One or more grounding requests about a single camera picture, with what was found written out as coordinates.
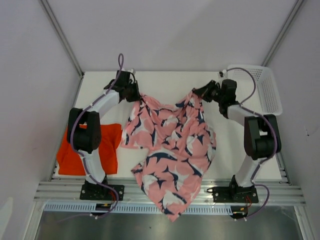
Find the pink patterned shorts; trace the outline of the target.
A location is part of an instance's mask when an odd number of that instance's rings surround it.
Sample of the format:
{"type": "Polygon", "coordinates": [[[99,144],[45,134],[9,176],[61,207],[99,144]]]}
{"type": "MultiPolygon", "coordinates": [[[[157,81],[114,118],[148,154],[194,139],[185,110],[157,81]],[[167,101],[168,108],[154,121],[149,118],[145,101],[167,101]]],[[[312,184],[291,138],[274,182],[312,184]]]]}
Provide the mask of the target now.
{"type": "Polygon", "coordinates": [[[202,99],[190,92],[175,104],[143,95],[133,104],[120,145],[148,150],[131,172],[143,193],[175,221],[200,192],[217,141],[202,99]]]}

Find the orange shorts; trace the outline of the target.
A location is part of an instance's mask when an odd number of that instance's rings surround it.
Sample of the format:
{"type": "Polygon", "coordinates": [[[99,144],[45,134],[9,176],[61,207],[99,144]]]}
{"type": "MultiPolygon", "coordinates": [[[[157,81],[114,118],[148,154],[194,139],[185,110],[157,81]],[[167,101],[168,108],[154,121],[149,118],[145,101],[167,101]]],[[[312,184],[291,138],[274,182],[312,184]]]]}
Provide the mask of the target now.
{"type": "MultiPolygon", "coordinates": [[[[98,153],[103,170],[107,175],[118,173],[117,148],[122,139],[122,126],[119,123],[105,124],[101,127],[101,143],[98,153]]],[[[67,142],[67,131],[56,154],[60,175],[84,176],[85,170],[79,155],[67,142]]]]}

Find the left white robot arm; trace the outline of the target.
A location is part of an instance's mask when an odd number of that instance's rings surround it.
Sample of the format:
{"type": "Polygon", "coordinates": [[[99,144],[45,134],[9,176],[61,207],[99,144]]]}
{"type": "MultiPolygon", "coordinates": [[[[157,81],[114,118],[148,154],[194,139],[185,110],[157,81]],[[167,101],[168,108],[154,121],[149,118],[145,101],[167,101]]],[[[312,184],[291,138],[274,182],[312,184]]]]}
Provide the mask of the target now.
{"type": "Polygon", "coordinates": [[[85,172],[85,186],[97,200],[108,196],[110,187],[103,170],[99,146],[102,141],[101,118],[121,101],[135,102],[141,99],[135,71],[118,70],[98,97],[85,108],[73,107],[69,111],[67,142],[80,157],[85,172]]]}

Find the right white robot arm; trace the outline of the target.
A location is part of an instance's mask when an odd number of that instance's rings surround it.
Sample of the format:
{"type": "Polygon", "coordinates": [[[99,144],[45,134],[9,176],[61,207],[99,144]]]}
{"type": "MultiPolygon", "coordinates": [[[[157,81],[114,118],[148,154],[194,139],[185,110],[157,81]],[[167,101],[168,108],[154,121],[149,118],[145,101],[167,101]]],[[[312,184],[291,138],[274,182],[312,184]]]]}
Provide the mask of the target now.
{"type": "Polygon", "coordinates": [[[242,203],[250,198],[258,202],[255,179],[262,165],[281,150],[277,118],[261,114],[243,106],[236,99],[237,82],[225,79],[221,83],[211,80],[193,93],[202,100],[218,104],[219,112],[226,119],[244,128],[243,146],[246,153],[239,171],[232,176],[228,186],[207,189],[216,203],[242,203]]]}

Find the white plastic basket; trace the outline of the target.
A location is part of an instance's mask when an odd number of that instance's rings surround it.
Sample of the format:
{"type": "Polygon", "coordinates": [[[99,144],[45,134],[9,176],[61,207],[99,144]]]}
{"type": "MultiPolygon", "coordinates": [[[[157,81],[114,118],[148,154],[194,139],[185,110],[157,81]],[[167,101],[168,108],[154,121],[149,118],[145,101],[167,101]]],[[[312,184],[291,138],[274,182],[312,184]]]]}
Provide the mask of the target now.
{"type": "Polygon", "coordinates": [[[228,78],[237,82],[236,99],[243,106],[260,114],[279,116],[282,103],[272,70],[259,65],[231,64],[228,78]]]}

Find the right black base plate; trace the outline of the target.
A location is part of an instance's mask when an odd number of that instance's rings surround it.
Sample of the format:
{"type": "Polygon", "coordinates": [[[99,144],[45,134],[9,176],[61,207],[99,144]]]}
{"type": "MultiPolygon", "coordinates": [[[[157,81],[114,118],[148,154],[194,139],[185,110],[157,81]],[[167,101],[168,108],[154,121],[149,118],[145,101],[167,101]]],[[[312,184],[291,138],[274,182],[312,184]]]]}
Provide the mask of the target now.
{"type": "Polygon", "coordinates": [[[206,192],[212,194],[215,203],[253,203],[259,202],[257,190],[254,186],[214,186],[207,188],[206,192]]]}

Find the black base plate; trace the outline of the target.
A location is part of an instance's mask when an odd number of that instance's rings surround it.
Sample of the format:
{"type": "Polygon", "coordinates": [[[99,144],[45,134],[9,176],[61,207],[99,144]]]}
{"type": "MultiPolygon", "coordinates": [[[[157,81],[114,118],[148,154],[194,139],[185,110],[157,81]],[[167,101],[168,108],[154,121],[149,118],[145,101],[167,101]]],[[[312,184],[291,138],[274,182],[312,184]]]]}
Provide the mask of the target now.
{"type": "MultiPolygon", "coordinates": [[[[110,184],[112,189],[118,193],[118,200],[122,201],[125,193],[125,186],[119,184],[110,184]]],[[[103,186],[98,184],[83,184],[81,187],[80,200],[90,200],[90,201],[111,201],[116,199],[116,194],[103,186]]]]}
{"type": "Polygon", "coordinates": [[[259,202],[257,190],[254,186],[214,186],[207,188],[206,192],[212,194],[215,203],[253,203],[259,202]]]}

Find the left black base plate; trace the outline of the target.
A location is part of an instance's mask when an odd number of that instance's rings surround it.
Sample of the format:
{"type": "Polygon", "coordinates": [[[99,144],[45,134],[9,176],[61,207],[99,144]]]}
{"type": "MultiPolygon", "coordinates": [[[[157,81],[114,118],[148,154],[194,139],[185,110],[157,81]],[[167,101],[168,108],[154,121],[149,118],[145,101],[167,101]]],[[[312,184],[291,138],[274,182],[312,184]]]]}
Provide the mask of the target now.
{"type": "MultiPolygon", "coordinates": [[[[118,193],[118,200],[122,201],[125,193],[125,186],[119,184],[110,184],[112,189],[118,193]]],[[[116,199],[116,194],[103,186],[98,184],[83,184],[81,187],[80,200],[90,200],[90,201],[111,201],[116,199]]]]}

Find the aluminium mounting rail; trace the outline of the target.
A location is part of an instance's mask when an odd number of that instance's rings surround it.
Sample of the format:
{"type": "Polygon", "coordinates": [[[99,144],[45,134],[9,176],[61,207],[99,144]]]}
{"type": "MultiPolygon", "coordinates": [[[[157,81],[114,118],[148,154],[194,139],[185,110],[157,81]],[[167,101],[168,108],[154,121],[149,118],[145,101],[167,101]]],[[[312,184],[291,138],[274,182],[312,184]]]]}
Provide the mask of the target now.
{"type": "MultiPolygon", "coordinates": [[[[107,183],[113,186],[120,197],[121,203],[152,204],[153,202],[143,193],[133,178],[109,178],[107,183]]],[[[35,201],[64,201],[64,202],[96,202],[104,203],[113,200],[114,193],[101,186],[84,186],[81,178],[54,178],[50,181],[41,181],[35,192],[35,201]]],[[[217,186],[227,186],[228,181],[203,180],[199,194],[193,200],[194,205],[212,203],[213,194],[207,189],[217,186]]],[[[304,206],[301,187],[290,185],[287,182],[257,182],[269,189],[268,206],[304,206]]]]}

